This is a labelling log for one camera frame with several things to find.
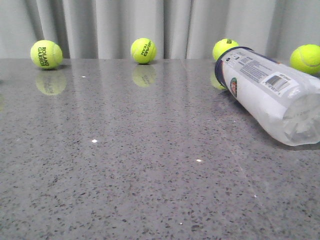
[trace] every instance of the gray countertop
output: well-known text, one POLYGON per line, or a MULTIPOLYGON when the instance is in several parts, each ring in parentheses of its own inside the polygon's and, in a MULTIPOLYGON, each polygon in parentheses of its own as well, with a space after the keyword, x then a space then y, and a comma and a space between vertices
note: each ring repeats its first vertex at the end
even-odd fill
POLYGON ((320 239, 320 143, 274 140, 213 75, 0 59, 0 239, 320 239))

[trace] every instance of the speckled stone surface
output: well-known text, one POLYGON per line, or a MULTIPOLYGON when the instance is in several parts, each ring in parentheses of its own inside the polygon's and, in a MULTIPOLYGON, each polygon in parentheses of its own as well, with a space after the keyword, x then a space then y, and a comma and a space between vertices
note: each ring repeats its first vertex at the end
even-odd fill
POLYGON ((320 144, 272 139, 213 72, 0 59, 0 239, 320 239, 320 144))

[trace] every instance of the label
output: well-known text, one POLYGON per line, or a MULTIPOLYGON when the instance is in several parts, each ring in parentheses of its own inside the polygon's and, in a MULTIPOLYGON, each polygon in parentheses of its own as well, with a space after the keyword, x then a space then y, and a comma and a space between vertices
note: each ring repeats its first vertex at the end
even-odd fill
POLYGON ((281 72, 275 72, 274 74, 268 76, 261 81, 261 84, 280 97, 287 90, 299 85, 297 81, 281 72))
POLYGON ((244 78, 263 86, 278 97, 299 85, 287 74, 275 70, 275 66, 278 67, 276 62, 266 61, 261 55, 248 50, 235 49, 227 53, 222 60, 244 78))

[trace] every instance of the logo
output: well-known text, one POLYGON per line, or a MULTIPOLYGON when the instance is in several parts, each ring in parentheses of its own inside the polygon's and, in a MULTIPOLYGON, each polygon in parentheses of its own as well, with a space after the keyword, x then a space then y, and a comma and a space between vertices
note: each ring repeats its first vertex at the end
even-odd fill
POLYGON ((143 56, 147 56, 148 55, 148 52, 149 52, 149 50, 150 50, 150 47, 151 47, 151 41, 149 41, 147 44, 145 44, 144 46, 143 46, 143 50, 142 50, 142 52, 141 52, 141 55, 143 55, 143 56))
POLYGON ((237 97, 237 78, 233 77, 230 81, 230 90, 232 95, 237 97))
POLYGON ((47 58, 47 48, 38 47, 38 58, 41 66, 49 66, 48 58, 47 58))

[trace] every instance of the table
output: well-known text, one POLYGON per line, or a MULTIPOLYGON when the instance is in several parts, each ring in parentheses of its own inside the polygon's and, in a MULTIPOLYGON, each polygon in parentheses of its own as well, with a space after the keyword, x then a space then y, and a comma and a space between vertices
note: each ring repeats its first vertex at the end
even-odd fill
POLYGON ((320 239, 320 144, 214 81, 210 59, 0 59, 0 239, 320 239))

